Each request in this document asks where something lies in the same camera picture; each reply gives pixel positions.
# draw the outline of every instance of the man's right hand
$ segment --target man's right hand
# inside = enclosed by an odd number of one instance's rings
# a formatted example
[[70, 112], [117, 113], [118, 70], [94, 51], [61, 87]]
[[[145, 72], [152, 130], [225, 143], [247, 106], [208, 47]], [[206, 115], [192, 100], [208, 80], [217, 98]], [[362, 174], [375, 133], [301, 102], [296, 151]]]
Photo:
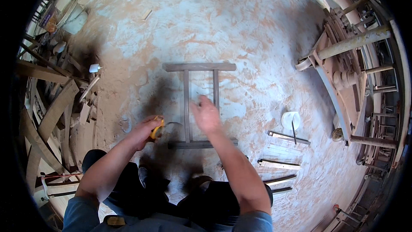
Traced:
[[223, 127], [218, 109], [205, 95], [199, 95], [199, 101], [199, 105], [194, 102], [190, 103], [190, 109], [197, 126], [208, 137], [214, 133], [222, 132]]

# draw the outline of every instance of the white plastic cup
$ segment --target white plastic cup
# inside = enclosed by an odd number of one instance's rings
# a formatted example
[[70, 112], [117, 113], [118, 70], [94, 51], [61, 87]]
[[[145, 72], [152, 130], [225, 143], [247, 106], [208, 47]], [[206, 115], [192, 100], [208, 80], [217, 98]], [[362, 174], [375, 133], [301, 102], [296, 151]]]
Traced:
[[296, 111], [291, 111], [291, 112], [285, 112], [282, 115], [281, 124], [287, 130], [292, 130], [292, 121], [293, 121], [293, 127], [295, 128], [295, 131], [296, 131], [297, 128], [300, 126], [299, 113], [297, 113]]
[[96, 73], [102, 67], [99, 64], [91, 64], [89, 68], [90, 73]]

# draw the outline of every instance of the concrete floor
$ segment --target concrete floor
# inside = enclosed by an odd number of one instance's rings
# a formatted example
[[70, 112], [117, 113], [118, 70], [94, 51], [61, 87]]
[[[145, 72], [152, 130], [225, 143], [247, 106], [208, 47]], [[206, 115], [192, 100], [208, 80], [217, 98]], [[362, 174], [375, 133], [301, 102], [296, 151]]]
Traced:
[[[69, 1], [59, 0], [58, 8]], [[96, 54], [103, 66], [97, 83], [99, 149], [108, 151], [150, 114], [183, 123], [183, 74], [165, 72], [163, 63], [235, 63], [236, 71], [220, 73], [220, 113], [227, 134], [239, 139], [240, 150], [263, 180], [297, 174], [295, 181], [273, 187], [293, 187], [274, 196], [274, 230], [310, 231], [334, 204], [349, 206], [365, 173], [355, 163], [359, 147], [332, 142], [335, 110], [322, 80], [315, 70], [294, 68], [320, 34], [324, 0], [79, 2], [89, 18], [69, 45], [79, 58]], [[147, 9], [153, 12], [143, 21]], [[199, 94], [213, 98], [211, 72], [192, 72], [189, 79], [193, 100]], [[292, 134], [281, 126], [285, 111], [299, 112], [297, 137], [311, 141], [310, 146], [267, 136], [267, 130]], [[205, 139], [192, 116], [190, 122], [192, 139]], [[176, 132], [182, 139], [183, 129]], [[227, 181], [213, 149], [171, 151], [148, 145], [133, 161], [142, 157], [171, 180], [167, 194], [172, 203], [186, 195], [183, 184], [192, 174]], [[261, 158], [302, 168], [262, 168]], [[101, 217], [108, 213], [107, 207], [100, 208]]]

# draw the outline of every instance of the stack of wooden planks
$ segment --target stack of wooden planks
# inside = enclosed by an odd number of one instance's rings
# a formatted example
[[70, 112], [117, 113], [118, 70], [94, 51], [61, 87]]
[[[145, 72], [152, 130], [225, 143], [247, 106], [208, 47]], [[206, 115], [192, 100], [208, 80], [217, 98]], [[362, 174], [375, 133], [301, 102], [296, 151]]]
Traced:
[[[27, 153], [27, 163], [22, 163], [27, 164], [26, 181], [39, 206], [40, 198], [49, 198], [57, 214], [63, 217], [82, 176], [78, 157], [70, 146], [72, 134], [78, 129], [86, 131], [91, 138], [89, 149], [93, 148], [97, 118], [95, 84], [100, 76], [87, 77], [87, 69], [73, 58], [68, 48], [54, 55], [50, 45], [40, 45], [28, 35], [21, 46], [23, 52], [18, 54], [15, 74], [25, 85], [21, 94], [24, 107], [20, 142]], [[81, 116], [82, 123], [71, 127], [74, 116]], [[53, 190], [48, 192], [44, 183]]]

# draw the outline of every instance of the plastic bucket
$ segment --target plastic bucket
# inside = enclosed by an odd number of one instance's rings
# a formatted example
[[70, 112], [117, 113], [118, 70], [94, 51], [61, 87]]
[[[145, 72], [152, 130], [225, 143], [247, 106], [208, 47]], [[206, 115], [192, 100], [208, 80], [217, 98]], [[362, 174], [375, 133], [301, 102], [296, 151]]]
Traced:
[[300, 126], [300, 116], [296, 111], [285, 112], [282, 115], [281, 124], [287, 130], [292, 130], [292, 121], [293, 127], [296, 130]]
[[71, 34], [76, 34], [83, 28], [87, 21], [87, 16], [88, 14], [77, 0], [70, 0], [61, 12], [61, 18], [57, 27], [61, 27]]

